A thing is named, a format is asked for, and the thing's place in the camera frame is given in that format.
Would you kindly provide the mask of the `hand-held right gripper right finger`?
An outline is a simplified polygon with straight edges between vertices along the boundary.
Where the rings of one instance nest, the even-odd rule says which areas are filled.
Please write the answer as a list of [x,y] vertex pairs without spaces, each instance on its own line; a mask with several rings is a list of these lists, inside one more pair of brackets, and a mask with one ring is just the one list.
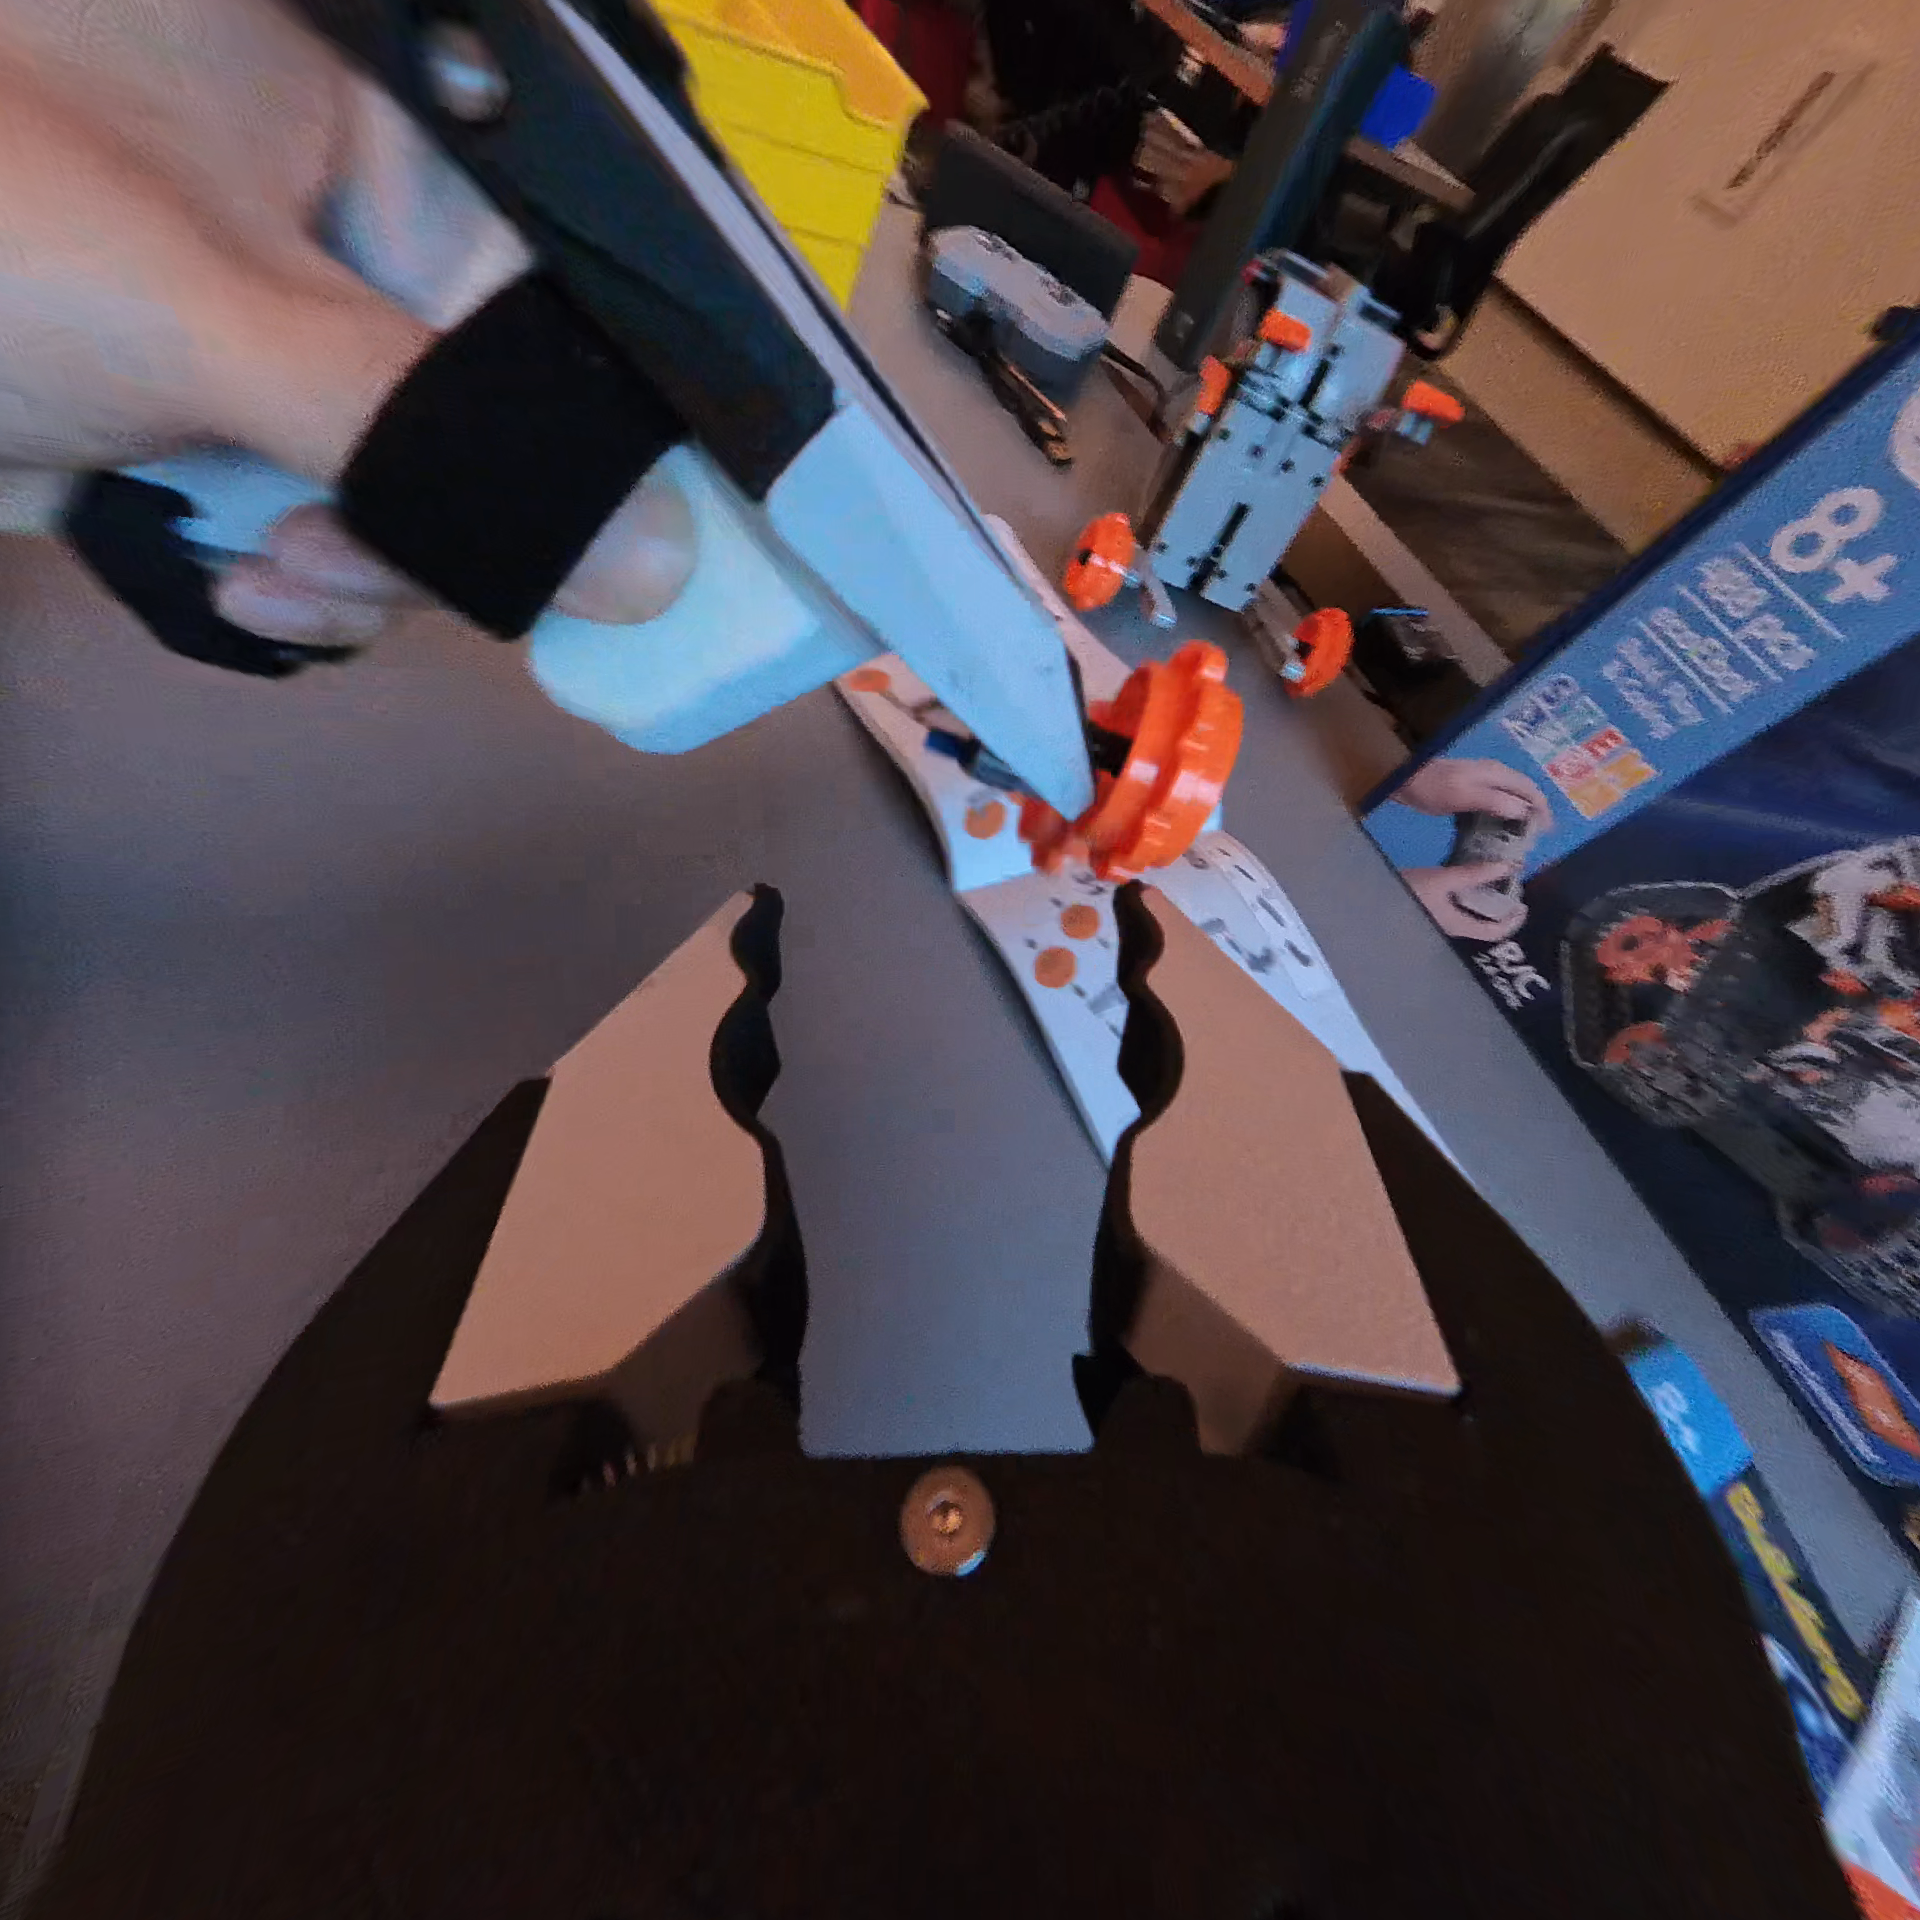
[[1189,1398],[1207,1456],[1263,1456],[1302,1391],[1451,1408],[1457,1368],[1351,1075],[1162,890],[1123,885],[1123,1125],[1073,1385],[1099,1436],[1132,1382]]

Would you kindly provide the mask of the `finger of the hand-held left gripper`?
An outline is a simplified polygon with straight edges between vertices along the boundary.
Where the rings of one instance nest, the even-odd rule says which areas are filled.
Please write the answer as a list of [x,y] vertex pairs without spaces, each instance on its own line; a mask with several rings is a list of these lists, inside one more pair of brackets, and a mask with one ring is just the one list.
[[1094,757],[1049,611],[860,405],[838,405],[762,498],[780,541],[882,651],[1061,815],[1094,804]]

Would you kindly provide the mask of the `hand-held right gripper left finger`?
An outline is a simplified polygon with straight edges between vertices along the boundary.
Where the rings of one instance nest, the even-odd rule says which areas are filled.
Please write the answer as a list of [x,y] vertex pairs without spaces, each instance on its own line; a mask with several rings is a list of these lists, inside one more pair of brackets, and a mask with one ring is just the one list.
[[440,1420],[605,1408],[639,1456],[687,1456],[733,1382],[798,1403],[806,1262],[762,1125],[780,932],[780,890],[729,895],[547,1073]]

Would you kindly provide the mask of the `orange wheels grey beam assembly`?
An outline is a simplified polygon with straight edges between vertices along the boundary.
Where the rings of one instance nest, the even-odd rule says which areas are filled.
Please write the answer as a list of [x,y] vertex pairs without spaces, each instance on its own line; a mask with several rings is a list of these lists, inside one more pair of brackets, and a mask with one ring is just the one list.
[[1142,665],[1114,698],[1089,704],[1094,804],[1073,820],[974,737],[931,729],[926,745],[1022,804],[1016,827],[1035,872],[1077,863],[1123,885],[1172,867],[1226,798],[1247,729],[1226,675],[1226,651],[1189,638]]

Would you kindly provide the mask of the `grey orange toy robot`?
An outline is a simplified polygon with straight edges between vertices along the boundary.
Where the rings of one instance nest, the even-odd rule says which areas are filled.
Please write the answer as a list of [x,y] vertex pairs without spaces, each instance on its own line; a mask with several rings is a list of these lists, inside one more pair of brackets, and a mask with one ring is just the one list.
[[1405,346],[1397,314],[1346,271],[1263,254],[1247,271],[1257,326],[1209,352],[1165,431],[1142,516],[1097,516],[1069,551],[1073,611],[1137,591],[1172,625],[1172,591],[1239,615],[1295,698],[1342,681],[1352,620],[1289,611],[1286,551],[1357,445],[1425,445],[1467,420],[1461,399],[1416,378],[1394,396]]

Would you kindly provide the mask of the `person's left hand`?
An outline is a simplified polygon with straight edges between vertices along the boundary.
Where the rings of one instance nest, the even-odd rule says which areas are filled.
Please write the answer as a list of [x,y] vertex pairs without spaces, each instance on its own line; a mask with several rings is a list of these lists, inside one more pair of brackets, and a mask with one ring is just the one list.
[[0,7],[3,529],[247,445],[334,483],[433,334],[318,243],[374,112],[278,5]]

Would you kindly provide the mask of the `yellow plastic bin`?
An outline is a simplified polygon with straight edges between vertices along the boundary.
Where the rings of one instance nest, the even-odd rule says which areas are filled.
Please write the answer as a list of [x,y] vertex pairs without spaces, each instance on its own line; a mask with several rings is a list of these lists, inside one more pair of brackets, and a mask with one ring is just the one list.
[[843,0],[660,0],[706,132],[850,304],[926,87]]

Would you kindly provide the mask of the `white open instruction booklet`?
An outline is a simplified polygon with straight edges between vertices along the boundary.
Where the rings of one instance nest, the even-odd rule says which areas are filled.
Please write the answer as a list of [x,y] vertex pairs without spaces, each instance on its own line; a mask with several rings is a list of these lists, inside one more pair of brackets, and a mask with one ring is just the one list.
[[[894,656],[838,675],[837,695],[926,808],[951,895],[1016,984],[1099,1161],[1114,1161],[1142,1112],[1117,1070],[1123,1029],[1117,882],[1094,878],[1084,857],[1069,857],[1056,872],[1031,863],[1022,794],[974,778],[962,759],[931,748],[931,737],[957,725]],[[1295,900],[1226,833],[1221,804],[1196,824],[1189,849],[1144,882],[1342,1070],[1365,1073],[1429,1143],[1442,1143],[1365,1038]]]

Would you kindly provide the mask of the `grey battery box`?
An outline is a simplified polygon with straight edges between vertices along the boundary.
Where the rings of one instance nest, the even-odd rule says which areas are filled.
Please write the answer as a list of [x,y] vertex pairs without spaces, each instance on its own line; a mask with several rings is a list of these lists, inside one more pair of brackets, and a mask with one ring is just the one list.
[[974,225],[926,236],[926,304],[1052,470],[1073,466],[1069,405],[1108,350],[1106,314]]

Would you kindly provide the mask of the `small black toy part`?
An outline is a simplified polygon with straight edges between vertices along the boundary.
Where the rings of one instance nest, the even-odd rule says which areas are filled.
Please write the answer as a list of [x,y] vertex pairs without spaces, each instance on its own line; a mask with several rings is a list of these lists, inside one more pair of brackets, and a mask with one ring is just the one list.
[[1352,629],[1351,681],[1405,752],[1447,737],[1506,673],[1506,651],[1467,660],[1425,607],[1375,607]]

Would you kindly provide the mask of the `blue toy robot box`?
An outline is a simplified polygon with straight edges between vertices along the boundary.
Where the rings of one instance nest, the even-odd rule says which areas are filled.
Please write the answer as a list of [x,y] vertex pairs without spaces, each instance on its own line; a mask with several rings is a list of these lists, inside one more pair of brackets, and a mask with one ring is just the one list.
[[1916,1563],[1920,334],[1360,808]]

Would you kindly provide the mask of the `blue thin booklet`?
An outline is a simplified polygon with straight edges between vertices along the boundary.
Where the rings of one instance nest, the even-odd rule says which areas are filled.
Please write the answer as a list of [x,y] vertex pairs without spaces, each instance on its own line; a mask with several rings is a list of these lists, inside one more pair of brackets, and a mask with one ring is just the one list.
[[1617,1358],[1740,1570],[1788,1698],[1827,1844],[1864,1918],[1920,1914],[1920,1614],[1906,1598],[1885,1659],[1850,1642],[1760,1457],[1709,1375],[1669,1337],[1627,1329]]

